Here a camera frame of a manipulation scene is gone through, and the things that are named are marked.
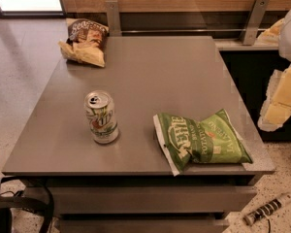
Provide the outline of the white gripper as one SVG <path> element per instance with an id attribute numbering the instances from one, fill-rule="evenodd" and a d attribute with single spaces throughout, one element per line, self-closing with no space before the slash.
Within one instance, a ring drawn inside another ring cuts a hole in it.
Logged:
<path id="1" fill-rule="evenodd" d="M 291 62 L 291 10 L 262 32 L 258 44 L 277 45 L 279 55 Z M 270 77 L 258 127 L 267 132 L 276 131 L 291 117 L 291 64 L 284 71 L 274 70 Z"/>

